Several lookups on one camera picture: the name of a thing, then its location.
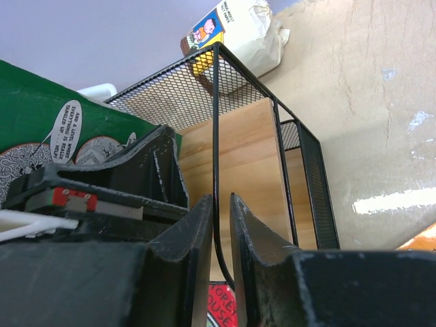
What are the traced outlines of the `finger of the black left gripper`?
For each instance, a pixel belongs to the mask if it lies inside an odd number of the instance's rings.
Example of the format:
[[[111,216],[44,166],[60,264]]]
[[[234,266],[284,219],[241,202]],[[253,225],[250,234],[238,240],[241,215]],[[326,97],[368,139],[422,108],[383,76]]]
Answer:
[[[68,187],[106,202],[139,207],[157,201],[188,208],[177,150],[174,130],[160,125],[104,163],[58,165],[57,175]]]

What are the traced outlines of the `green back cover book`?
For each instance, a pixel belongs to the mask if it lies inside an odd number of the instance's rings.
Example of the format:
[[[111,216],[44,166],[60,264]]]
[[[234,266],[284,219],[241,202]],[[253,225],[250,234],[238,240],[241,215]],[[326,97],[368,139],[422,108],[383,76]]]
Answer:
[[[1,200],[46,164],[100,164],[154,125],[1,62]]]

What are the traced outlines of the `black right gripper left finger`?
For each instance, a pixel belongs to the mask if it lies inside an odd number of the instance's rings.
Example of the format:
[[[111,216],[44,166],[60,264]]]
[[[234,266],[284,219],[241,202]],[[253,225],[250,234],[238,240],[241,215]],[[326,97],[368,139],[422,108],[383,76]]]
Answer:
[[[2,326],[205,326],[213,199],[149,242],[1,242]]]

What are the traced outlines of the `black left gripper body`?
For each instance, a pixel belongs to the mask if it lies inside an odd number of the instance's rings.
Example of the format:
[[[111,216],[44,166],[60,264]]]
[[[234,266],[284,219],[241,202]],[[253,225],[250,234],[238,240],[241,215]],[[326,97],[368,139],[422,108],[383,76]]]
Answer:
[[[79,220],[75,230],[60,230],[69,238],[134,242],[149,242],[189,212],[189,207],[170,208],[157,201],[132,207],[100,200],[95,194],[62,183],[58,165],[38,168],[12,181],[2,207]]]

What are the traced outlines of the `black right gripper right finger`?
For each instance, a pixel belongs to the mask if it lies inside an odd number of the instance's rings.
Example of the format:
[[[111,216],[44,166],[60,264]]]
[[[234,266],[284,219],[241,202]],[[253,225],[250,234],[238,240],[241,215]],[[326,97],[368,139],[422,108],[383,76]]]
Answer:
[[[435,254],[308,251],[230,196],[240,326],[434,326]]]

